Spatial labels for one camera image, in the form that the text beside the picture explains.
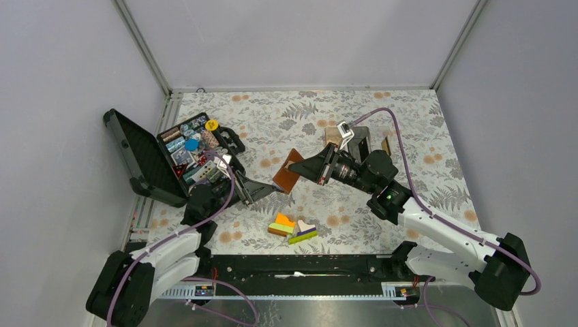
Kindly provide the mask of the brown leather card holder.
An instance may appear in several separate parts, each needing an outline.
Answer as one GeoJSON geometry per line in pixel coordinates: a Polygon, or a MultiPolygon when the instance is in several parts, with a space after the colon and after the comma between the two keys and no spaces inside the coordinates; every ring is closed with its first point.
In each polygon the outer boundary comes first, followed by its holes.
{"type": "Polygon", "coordinates": [[[290,194],[300,178],[299,174],[291,172],[288,168],[300,161],[303,161],[302,155],[296,149],[291,149],[285,162],[273,177],[274,185],[284,194],[290,194]]]}

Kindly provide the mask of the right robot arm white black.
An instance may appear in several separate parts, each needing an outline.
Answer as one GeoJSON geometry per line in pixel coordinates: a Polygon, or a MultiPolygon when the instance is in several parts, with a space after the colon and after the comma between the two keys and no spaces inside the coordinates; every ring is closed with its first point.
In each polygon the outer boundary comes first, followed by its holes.
{"type": "Polygon", "coordinates": [[[386,151],[372,151],[359,163],[330,143],[317,155],[289,164],[288,170],[319,185],[333,179],[368,193],[367,206],[377,218],[445,247],[435,251],[404,243],[403,254],[391,262],[397,279],[407,281],[416,274],[459,283],[502,311],[512,310],[523,295],[531,265],[520,237],[471,228],[427,205],[395,180],[398,169],[386,151]]]}

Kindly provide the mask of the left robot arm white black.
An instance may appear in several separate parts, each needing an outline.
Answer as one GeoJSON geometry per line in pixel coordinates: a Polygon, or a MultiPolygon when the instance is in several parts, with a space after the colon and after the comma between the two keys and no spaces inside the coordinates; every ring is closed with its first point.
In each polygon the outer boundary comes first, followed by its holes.
{"type": "Polygon", "coordinates": [[[178,281],[208,277],[212,263],[197,254],[204,242],[200,229],[214,229],[214,218],[237,202],[253,204],[281,190],[274,184],[253,181],[242,172],[232,176],[220,184],[193,184],[181,225],[166,238],[133,252],[111,253],[85,309],[108,326],[137,326],[151,303],[178,281]]]}

